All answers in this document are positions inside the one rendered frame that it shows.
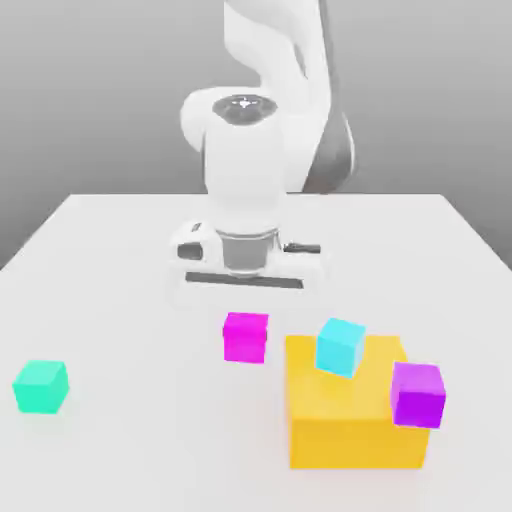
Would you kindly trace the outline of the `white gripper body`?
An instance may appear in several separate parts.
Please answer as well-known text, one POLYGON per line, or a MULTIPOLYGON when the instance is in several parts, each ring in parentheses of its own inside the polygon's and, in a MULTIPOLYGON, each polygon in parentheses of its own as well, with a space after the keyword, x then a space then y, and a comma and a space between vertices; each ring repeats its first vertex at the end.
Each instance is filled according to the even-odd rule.
POLYGON ((187 306, 276 306, 299 302, 317 292, 326 280, 326 262, 319 255, 273 257, 258 274, 232 275, 215 264, 171 259, 169 292, 187 306))

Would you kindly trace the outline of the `small magenta cube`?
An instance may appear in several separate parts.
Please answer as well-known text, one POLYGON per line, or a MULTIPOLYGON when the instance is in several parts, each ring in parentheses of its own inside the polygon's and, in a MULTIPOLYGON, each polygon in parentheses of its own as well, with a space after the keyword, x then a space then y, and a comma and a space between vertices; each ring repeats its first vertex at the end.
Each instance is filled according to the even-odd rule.
POLYGON ((268 314, 229 312, 223 325, 224 360, 263 364, 268 314))

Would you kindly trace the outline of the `small cyan cube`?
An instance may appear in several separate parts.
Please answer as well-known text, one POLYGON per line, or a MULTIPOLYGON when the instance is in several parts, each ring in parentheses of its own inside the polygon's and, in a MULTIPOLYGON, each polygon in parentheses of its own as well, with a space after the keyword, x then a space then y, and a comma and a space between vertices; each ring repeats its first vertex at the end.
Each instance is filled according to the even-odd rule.
POLYGON ((365 339, 365 326, 330 318, 316 339, 315 367, 352 378, 362 361, 365 339))

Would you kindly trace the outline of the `small purple cube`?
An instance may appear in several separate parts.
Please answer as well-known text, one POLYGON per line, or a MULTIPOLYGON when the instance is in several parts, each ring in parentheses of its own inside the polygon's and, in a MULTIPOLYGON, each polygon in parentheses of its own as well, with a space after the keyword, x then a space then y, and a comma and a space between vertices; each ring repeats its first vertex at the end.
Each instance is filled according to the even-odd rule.
POLYGON ((394 363, 390 404, 395 425, 438 429, 445 402, 446 390, 438 366, 394 363))

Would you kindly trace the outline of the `small teal cube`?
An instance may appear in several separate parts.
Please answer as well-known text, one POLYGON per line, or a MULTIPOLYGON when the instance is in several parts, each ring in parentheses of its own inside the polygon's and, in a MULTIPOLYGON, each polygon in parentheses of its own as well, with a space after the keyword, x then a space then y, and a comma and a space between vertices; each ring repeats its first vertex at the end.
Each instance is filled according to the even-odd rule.
POLYGON ((62 361, 29 360, 12 383, 18 410, 26 414, 56 414, 69 392, 62 361))

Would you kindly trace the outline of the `large yellow box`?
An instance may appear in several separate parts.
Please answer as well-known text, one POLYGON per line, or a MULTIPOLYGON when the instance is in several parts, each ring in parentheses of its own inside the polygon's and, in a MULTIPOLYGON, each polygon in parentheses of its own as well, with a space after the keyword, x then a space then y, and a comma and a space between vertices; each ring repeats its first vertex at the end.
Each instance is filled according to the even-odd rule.
POLYGON ((289 464, 293 469, 419 469, 430 431, 397 426, 393 366, 407 356, 397 336, 369 335, 352 378, 315 367, 316 338, 285 341, 289 464))

